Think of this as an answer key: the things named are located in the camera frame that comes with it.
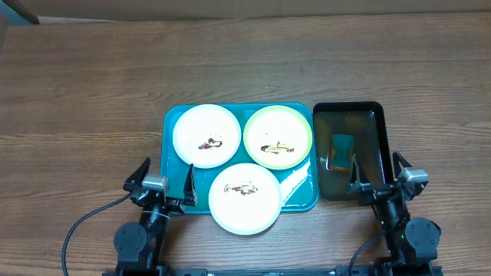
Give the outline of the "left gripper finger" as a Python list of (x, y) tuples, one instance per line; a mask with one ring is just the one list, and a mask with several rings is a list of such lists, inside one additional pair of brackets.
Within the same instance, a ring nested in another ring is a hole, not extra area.
[(194, 165), (189, 165), (189, 171), (186, 176), (186, 181), (183, 186), (183, 204), (186, 206), (196, 207), (197, 196), (196, 196), (196, 185), (194, 182)]
[(147, 157), (124, 182), (123, 190), (132, 192), (136, 187), (142, 186), (143, 179), (149, 172), (151, 159)]

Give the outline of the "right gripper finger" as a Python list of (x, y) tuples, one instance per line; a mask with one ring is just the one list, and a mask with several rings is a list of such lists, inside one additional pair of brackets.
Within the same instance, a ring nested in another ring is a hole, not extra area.
[(363, 192), (370, 185), (369, 179), (360, 164), (358, 156), (354, 154), (351, 157), (351, 174), (348, 191)]
[(405, 158), (398, 152), (394, 151), (392, 154), (392, 160), (394, 165), (394, 176), (398, 177), (402, 172), (402, 169), (411, 167), (412, 165), (405, 160)]

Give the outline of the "green yellow sponge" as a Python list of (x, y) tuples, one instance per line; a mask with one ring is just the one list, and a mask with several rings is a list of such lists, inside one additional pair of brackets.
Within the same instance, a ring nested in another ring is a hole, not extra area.
[(354, 137), (352, 135), (332, 135), (328, 164), (330, 170), (349, 173), (351, 171), (351, 156), (353, 154)]

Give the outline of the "white plate front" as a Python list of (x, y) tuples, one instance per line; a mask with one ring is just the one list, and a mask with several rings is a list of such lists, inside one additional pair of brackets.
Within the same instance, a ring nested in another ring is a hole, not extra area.
[(282, 209), (277, 178), (254, 163), (224, 169), (209, 190), (209, 209), (218, 225), (236, 235), (254, 235), (269, 228)]

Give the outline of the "white plate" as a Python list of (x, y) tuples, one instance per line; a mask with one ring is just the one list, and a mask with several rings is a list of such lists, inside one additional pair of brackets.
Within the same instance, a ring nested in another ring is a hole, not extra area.
[(209, 190), (209, 209), (218, 225), (236, 235), (254, 235), (269, 228), (282, 209), (277, 178), (254, 163), (224, 169)]
[(236, 116), (215, 104), (198, 105), (184, 112), (172, 135), (178, 157), (200, 169), (211, 169), (229, 161), (241, 139), (242, 130)]

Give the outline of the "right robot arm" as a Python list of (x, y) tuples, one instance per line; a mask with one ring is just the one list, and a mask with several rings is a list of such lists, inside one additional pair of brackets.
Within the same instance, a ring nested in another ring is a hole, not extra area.
[[(422, 193), (429, 182), (424, 169), (418, 169), (393, 153), (396, 178), (391, 184), (373, 186), (369, 183), (357, 156), (351, 157), (351, 180), (347, 192), (361, 206), (369, 205), (381, 224), (382, 232), (366, 241), (352, 256), (347, 274), (367, 275), (441, 275), (442, 268), (434, 267), (441, 228), (426, 218), (411, 218), (407, 202)], [(384, 239), (387, 257), (380, 257), (368, 266), (354, 265), (358, 255), (372, 243)]]

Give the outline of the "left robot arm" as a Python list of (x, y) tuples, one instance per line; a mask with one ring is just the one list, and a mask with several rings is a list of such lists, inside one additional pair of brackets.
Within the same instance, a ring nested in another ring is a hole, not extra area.
[(172, 269), (160, 260), (167, 226), (173, 213), (183, 214), (197, 204), (190, 165), (180, 198), (168, 195), (168, 178), (149, 172), (150, 159), (143, 161), (125, 181), (129, 200), (142, 208), (138, 222), (128, 222), (116, 231), (114, 247), (117, 265), (114, 275), (171, 275)]

